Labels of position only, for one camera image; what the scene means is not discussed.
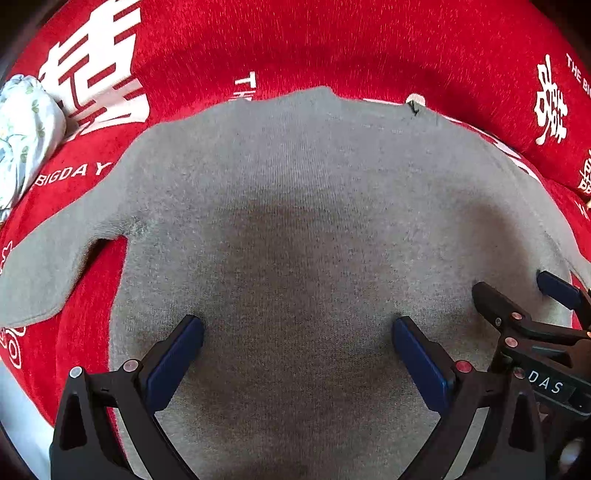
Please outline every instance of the silver screw head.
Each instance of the silver screw head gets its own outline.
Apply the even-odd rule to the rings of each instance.
[[[513,337],[507,337],[505,339],[505,343],[507,346],[510,346],[511,348],[515,348],[518,345],[517,340],[515,340]]]
[[[134,360],[134,359],[127,360],[123,364],[123,370],[125,370],[126,372],[135,372],[135,370],[138,368],[138,366],[139,366],[139,362],[137,360]]]
[[[569,471],[570,467],[573,466],[573,463],[575,463],[583,451],[584,444],[585,440],[582,438],[575,438],[566,444],[558,460],[560,473],[565,474]]]
[[[82,375],[82,367],[74,367],[74,368],[72,368],[72,370],[70,370],[70,376],[72,378],[78,378],[81,375]]]

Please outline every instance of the screw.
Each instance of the screw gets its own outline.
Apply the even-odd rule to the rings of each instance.
[[[472,364],[467,360],[458,360],[456,362],[456,368],[459,372],[467,374],[468,372],[472,371]]]
[[[535,404],[538,405],[538,414],[540,415],[540,421],[544,421],[548,417],[548,415],[550,415],[551,410],[547,406],[541,404],[540,402],[536,402]]]
[[[519,368],[519,367],[516,367],[513,370],[513,375],[515,375],[515,377],[516,378],[519,378],[519,379],[525,378],[525,372],[524,372],[524,370],[522,368]]]
[[[511,348],[515,348],[518,345],[517,340],[515,340],[513,337],[507,337],[505,339],[505,343]]]
[[[126,372],[135,372],[135,370],[138,368],[139,366],[139,362],[137,360],[127,360],[124,364],[123,364],[123,370],[125,370]]]
[[[560,460],[558,460],[560,473],[564,475],[573,466],[573,463],[577,461],[577,458],[579,458],[579,455],[583,451],[584,442],[585,440],[579,437],[566,444],[566,447],[564,447],[560,454]]]
[[[82,375],[82,367],[74,367],[74,368],[72,368],[72,370],[70,370],[70,376],[72,378],[78,378],[81,375]]]

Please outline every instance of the white chinese character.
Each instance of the white chinese character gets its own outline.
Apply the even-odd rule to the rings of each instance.
[[[586,209],[586,208],[585,208],[583,205],[581,205],[579,202],[577,202],[576,200],[573,200],[573,201],[574,201],[575,205],[576,205],[577,207],[579,207],[579,210],[580,210],[581,214],[582,214],[582,215],[583,215],[583,216],[584,216],[584,217],[585,217],[587,220],[589,220],[589,215],[587,215],[587,209]]]
[[[18,370],[22,367],[21,346],[18,339],[27,332],[27,327],[0,328],[0,346],[8,350],[12,366]]]
[[[135,34],[115,43],[118,35],[141,21],[139,6],[117,20],[114,17],[138,1],[107,0],[70,38],[51,48],[39,69],[43,88],[62,103],[69,120],[69,138],[148,118],[150,106],[145,94],[125,98],[142,88],[139,80],[130,80]],[[125,80],[129,81],[114,88]]]
[[[538,145],[546,141],[546,133],[550,128],[550,135],[558,139],[558,143],[566,137],[566,127],[562,124],[562,117],[569,112],[564,103],[562,92],[556,83],[552,83],[550,55],[546,55],[546,65],[538,65],[538,78],[542,91],[537,92],[534,112],[538,116],[538,125],[545,126],[544,133],[535,139]]]
[[[8,242],[8,245],[2,248],[2,253],[0,254],[2,258],[0,259],[0,275],[2,274],[2,270],[4,269],[4,264],[6,263],[6,259],[8,258],[8,254],[12,251],[12,240]]]
[[[578,189],[582,190],[586,195],[591,193],[591,150],[589,150],[589,157],[585,160],[583,165],[583,171],[579,170],[581,174],[581,183],[579,183]]]

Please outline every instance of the red screw head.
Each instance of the red screw head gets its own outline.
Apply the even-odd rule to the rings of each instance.
[[[467,374],[472,371],[472,364],[467,360],[458,360],[456,362],[456,368],[459,372]]]
[[[513,337],[507,337],[505,339],[505,343],[511,348],[515,348],[518,345],[517,340],[515,340]]]

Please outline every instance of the gray sweater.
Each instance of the gray sweater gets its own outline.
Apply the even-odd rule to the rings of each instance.
[[[394,354],[396,314],[486,369],[497,334],[472,306],[475,282],[561,325],[570,312],[537,291],[536,270],[591,284],[553,201],[495,147],[428,109],[325,88],[143,133],[11,252],[5,326],[59,311],[89,247],[118,235],[112,368],[186,313],[206,324],[157,414],[202,480],[396,478],[437,421]],[[25,288],[43,294],[24,303]]]

